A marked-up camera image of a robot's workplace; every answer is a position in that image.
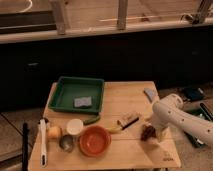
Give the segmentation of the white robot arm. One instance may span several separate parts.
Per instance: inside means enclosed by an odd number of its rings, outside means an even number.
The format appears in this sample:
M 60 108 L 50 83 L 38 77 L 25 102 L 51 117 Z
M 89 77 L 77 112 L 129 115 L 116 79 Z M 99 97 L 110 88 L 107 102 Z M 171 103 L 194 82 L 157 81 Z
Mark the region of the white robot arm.
M 183 100 L 177 94 L 170 94 L 152 106 L 152 126 L 159 132 L 173 124 L 184 132 L 213 147 L 213 122 L 193 116 L 182 110 Z

